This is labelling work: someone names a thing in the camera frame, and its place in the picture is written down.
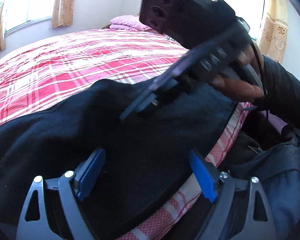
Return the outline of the person right hand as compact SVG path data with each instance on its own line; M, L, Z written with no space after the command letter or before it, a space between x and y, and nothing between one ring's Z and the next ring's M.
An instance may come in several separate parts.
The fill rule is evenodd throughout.
M240 52L236 61L244 66L250 64L259 76L259 67L264 68L263 56L255 42L253 45L249 45L245 51ZM263 89L260 87L229 77L217 75L209 85L232 101L253 103L255 100L264 98Z

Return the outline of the right forearm dark sleeve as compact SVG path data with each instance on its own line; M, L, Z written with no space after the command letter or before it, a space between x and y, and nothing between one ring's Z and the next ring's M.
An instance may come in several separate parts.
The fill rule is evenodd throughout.
M267 94L256 99L254 105L300 129L300 81L271 58L263 56L263 61L263 87Z

